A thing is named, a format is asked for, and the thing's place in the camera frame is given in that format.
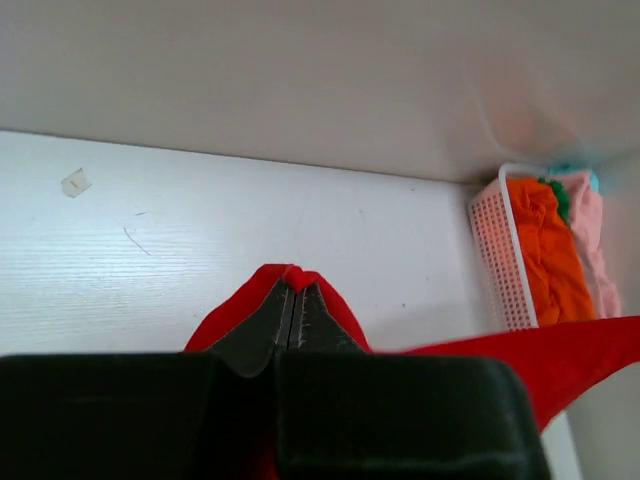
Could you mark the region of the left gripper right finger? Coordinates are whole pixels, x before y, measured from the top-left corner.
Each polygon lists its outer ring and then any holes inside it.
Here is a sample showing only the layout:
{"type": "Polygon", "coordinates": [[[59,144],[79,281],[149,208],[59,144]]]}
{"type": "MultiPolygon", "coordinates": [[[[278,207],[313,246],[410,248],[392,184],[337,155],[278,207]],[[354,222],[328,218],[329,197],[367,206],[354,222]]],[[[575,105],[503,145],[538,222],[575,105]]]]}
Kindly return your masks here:
{"type": "Polygon", "coordinates": [[[356,340],[329,313],[317,283],[304,288],[296,295],[288,349],[329,354],[364,352],[356,340]]]}

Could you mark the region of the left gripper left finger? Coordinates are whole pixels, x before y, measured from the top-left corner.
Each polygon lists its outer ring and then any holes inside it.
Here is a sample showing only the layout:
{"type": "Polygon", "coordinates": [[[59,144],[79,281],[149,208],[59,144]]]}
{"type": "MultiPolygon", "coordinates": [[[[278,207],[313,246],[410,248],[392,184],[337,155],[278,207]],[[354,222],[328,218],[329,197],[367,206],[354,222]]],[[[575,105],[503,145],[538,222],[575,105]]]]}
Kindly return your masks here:
{"type": "Polygon", "coordinates": [[[294,306],[295,291],[278,280],[257,310],[207,351],[240,377],[261,375],[274,354],[287,349],[294,306]]]}

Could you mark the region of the red t-shirt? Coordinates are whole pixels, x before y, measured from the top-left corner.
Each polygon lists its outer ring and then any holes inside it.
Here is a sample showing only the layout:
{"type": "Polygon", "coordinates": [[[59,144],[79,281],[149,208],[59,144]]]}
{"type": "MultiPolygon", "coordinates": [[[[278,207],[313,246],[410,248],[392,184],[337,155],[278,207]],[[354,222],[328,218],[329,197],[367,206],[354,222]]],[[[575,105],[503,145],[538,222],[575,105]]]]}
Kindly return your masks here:
{"type": "Polygon", "coordinates": [[[232,479],[547,479],[541,435],[591,387],[639,360],[622,317],[379,352],[319,273],[266,264],[186,344],[207,349],[254,313],[278,280],[315,283],[364,352],[280,350],[254,378],[216,355],[213,418],[232,479]]]}

